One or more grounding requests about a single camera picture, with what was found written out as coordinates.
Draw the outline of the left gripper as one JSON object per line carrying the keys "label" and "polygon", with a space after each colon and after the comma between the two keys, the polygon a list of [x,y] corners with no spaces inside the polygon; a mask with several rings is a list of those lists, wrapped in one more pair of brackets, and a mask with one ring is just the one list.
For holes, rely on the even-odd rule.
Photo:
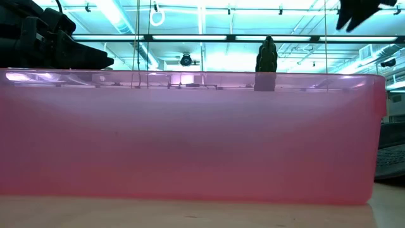
{"label": "left gripper", "polygon": [[100,70],[114,59],[107,52],[75,42],[76,24],[65,14],[46,8],[42,18],[26,16],[17,41],[18,68]]}

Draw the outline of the green cactus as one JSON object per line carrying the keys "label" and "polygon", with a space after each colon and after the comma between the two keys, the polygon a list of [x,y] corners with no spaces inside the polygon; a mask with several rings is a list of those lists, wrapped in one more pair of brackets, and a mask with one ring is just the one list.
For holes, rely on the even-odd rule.
{"label": "green cactus", "polygon": [[275,90],[276,71],[277,71],[278,53],[272,36],[267,35],[262,45],[259,47],[259,53],[256,57],[255,67],[255,91]]}

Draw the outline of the white ceiling air vent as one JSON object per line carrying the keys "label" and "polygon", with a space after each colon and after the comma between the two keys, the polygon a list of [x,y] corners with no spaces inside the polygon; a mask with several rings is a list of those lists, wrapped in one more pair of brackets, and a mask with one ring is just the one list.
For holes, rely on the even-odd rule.
{"label": "white ceiling air vent", "polygon": [[359,50],[359,58],[361,61],[369,60],[373,57],[373,45],[369,44]]}

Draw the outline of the translucent pink plastic bin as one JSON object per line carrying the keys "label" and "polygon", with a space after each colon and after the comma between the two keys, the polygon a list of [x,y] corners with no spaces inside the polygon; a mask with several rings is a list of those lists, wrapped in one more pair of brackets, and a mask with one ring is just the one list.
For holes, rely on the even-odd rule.
{"label": "translucent pink plastic bin", "polygon": [[379,75],[0,69],[0,195],[363,204]]}

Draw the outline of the black aluminium table frame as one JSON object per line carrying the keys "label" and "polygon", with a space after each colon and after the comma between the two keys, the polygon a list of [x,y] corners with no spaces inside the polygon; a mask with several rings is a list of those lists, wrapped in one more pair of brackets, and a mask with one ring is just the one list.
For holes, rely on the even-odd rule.
{"label": "black aluminium table frame", "polygon": [[[265,35],[131,35],[131,34],[78,34],[73,36],[77,42],[246,42],[259,43],[265,40]],[[276,43],[304,44],[405,44],[402,36],[342,36],[342,35],[272,35]]]}

